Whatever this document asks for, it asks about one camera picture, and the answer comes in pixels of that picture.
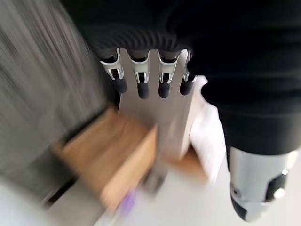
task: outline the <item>black fingertip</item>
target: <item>black fingertip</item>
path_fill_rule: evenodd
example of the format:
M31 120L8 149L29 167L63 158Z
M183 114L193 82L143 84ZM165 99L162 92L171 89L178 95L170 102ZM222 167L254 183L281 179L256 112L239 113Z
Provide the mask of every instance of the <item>black fingertip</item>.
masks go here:
M149 96L149 85L148 83L138 83L138 95L141 99L146 99Z
M125 93L127 91L127 83L125 79L116 79L113 81L114 88L120 94Z
M169 91L170 91L170 84L165 82L164 83L159 82L159 96L161 98L168 97Z
M182 79L181 86L180 86L180 93L183 96L188 95L192 90L192 86L193 83L191 81L184 81L184 79Z

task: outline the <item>robotic arm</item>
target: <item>robotic arm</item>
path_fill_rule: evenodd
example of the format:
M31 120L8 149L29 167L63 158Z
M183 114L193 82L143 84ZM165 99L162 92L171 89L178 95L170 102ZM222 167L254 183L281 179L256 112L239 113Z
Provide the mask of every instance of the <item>robotic arm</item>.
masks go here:
M120 93L126 83L118 48L132 59L142 98L149 92L148 50L160 52L159 94L165 98L172 65L189 49L181 93L197 75L206 76L201 92L219 111L234 210L253 221L285 194L301 144L301 2L62 2Z

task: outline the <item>black fabric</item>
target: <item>black fabric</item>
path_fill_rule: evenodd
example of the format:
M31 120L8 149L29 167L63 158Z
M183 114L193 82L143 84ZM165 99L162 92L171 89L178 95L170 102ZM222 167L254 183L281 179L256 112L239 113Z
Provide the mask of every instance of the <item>black fabric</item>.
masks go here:
M301 1L63 3L97 56L189 48L188 70L208 79L202 95L218 107L227 145L257 154L300 146Z

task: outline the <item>white floor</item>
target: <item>white floor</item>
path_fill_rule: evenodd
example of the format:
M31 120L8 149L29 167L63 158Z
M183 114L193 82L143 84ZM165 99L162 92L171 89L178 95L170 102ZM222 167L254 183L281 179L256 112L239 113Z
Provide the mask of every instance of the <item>white floor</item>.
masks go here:
M277 201L254 226L300 225L301 155L290 172L287 195ZM103 212L97 197L77 182L49 210L43 210L24 192L0 180L1 226L93 226ZM193 182L169 172L155 197L137 192L132 211L115 226L244 226L229 197L226 161L215 186Z

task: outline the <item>metal joint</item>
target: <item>metal joint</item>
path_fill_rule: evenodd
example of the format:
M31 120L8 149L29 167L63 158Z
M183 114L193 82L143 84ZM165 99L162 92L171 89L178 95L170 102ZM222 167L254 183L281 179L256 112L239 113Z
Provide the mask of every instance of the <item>metal joint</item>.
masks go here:
M111 77L112 80L123 79L123 75L124 75L121 57L120 57L120 49L117 49L116 52L117 52L118 57L115 62L106 63L104 61L100 61L100 63L102 63L102 65L103 65L105 71Z

